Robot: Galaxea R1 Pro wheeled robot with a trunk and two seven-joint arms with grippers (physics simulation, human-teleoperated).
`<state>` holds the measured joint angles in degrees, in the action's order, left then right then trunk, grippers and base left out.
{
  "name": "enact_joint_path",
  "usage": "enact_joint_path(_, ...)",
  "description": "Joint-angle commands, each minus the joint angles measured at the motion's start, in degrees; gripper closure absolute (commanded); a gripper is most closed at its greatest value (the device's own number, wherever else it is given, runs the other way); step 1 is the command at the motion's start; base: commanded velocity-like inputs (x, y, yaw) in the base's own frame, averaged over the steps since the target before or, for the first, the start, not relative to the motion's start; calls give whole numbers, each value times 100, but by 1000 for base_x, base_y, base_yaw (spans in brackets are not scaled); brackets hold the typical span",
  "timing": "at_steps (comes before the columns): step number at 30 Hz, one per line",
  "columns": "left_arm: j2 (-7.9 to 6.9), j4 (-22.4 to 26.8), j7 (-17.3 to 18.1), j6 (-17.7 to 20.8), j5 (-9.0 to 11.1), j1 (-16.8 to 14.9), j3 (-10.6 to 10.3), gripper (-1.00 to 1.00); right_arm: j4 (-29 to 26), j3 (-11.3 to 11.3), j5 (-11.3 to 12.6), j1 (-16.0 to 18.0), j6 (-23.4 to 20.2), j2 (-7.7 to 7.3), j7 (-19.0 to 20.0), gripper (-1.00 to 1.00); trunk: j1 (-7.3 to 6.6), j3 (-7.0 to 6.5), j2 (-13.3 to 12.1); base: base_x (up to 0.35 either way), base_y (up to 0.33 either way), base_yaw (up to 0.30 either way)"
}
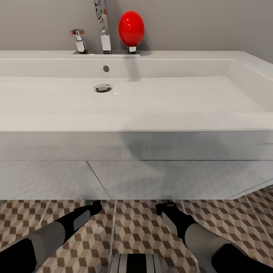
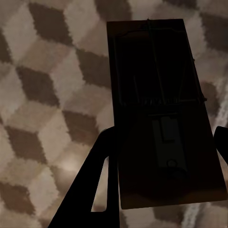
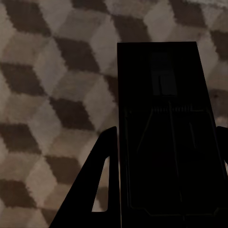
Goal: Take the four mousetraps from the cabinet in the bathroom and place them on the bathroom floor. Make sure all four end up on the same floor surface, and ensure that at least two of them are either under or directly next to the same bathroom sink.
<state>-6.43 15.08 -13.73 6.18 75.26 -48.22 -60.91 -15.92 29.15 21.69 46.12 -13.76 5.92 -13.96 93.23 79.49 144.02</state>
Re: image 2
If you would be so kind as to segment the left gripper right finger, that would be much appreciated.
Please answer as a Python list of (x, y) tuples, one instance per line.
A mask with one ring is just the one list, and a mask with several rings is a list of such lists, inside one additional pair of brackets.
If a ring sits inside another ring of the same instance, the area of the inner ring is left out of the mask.
[(228, 165), (228, 128), (217, 126), (214, 133), (214, 142), (217, 150)]

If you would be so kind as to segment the mousetrap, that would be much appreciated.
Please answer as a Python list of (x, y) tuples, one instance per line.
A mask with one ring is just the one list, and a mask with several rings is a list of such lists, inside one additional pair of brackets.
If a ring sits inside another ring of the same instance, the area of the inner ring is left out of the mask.
[(183, 19), (106, 30), (122, 210), (228, 200)]

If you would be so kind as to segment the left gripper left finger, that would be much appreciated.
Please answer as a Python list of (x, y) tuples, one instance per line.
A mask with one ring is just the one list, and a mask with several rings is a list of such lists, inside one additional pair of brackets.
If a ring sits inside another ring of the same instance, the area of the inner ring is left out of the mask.
[[(105, 159), (109, 156), (107, 208), (91, 212)], [(116, 126), (98, 136), (48, 228), (120, 228)]]

